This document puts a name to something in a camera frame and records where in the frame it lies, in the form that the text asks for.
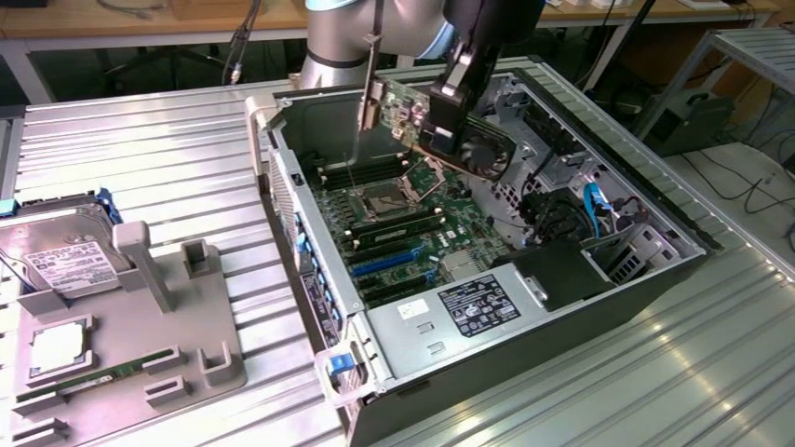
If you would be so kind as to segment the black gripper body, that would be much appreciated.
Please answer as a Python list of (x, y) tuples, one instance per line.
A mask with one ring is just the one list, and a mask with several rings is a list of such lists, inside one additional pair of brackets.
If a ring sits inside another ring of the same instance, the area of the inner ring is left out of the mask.
[(450, 0), (443, 5), (443, 16), (467, 49), (523, 42), (541, 15), (542, 0)]

